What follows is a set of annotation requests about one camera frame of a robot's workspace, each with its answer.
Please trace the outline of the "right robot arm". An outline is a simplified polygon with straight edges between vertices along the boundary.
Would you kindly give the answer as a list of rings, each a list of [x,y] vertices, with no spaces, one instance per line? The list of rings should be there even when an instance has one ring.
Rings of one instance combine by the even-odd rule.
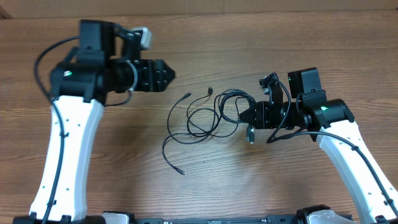
[[[267,143],[309,135],[337,169],[361,223],[397,223],[397,190],[367,148],[354,115],[341,99],[328,100],[317,68],[288,74],[285,86],[276,73],[259,84],[267,101],[258,101],[239,115],[256,129],[273,129]]]

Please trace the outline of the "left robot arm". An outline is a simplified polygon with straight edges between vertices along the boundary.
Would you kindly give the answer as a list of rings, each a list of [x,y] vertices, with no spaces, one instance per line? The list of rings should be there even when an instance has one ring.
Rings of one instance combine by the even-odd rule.
[[[50,141],[40,187],[26,216],[14,223],[134,223],[128,212],[87,213],[86,184],[93,143],[110,92],[162,92],[175,78],[163,60],[141,58],[146,27],[80,21],[79,44],[50,72]]]

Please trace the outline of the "black USB cable thin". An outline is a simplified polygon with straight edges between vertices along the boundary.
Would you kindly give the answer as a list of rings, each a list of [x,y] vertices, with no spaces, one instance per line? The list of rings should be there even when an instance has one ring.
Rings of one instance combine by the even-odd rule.
[[[161,147],[161,153],[164,158],[164,161],[178,174],[180,175],[185,175],[185,172],[178,168],[177,166],[173,165],[167,158],[166,153],[165,153],[165,148],[166,145],[169,141],[175,141],[179,144],[182,145],[194,145],[194,144],[199,144],[208,138],[228,138],[232,136],[238,129],[239,125],[241,124],[240,120],[238,119],[231,119],[230,117],[225,115],[224,108],[225,108],[225,103],[231,99],[235,98],[235,109],[236,109],[236,114],[239,116],[239,109],[238,109],[238,103],[237,101],[239,99],[243,98],[243,91],[239,89],[228,89],[220,93],[219,95],[216,95],[213,101],[213,107],[202,107],[202,108],[197,108],[193,111],[190,110],[190,108],[193,106],[194,103],[196,103],[199,100],[203,100],[205,98],[210,98],[213,94],[213,89],[209,87],[208,93],[205,96],[199,97],[195,100],[193,100],[187,107],[185,111],[185,116],[187,119],[186,123],[186,132],[184,133],[173,133],[170,129],[170,119],[172,112],[174,111],[175,107],[181,103],[183,100],[186,100],[188,97],[192,95],[192,92],[187,93],[181,99],[179,99],[170,109],[168,115],[167,115],[167,120],[166,120],[166,128],[168,132],[168,136],[164,139]],[[203,129],[199,127],[198,124],[195,124],[192,121],[192,118],[194,115],[196,115],[198,112],[201,111],[209,111],[213,114],[211,126],[209,129]],[[234,129],[225,135],[219,135],[216,134],[216,130],[218,129],[218,126],[221,123],[221,120],[226,121],[227,123],[231,123],[234,125]]]

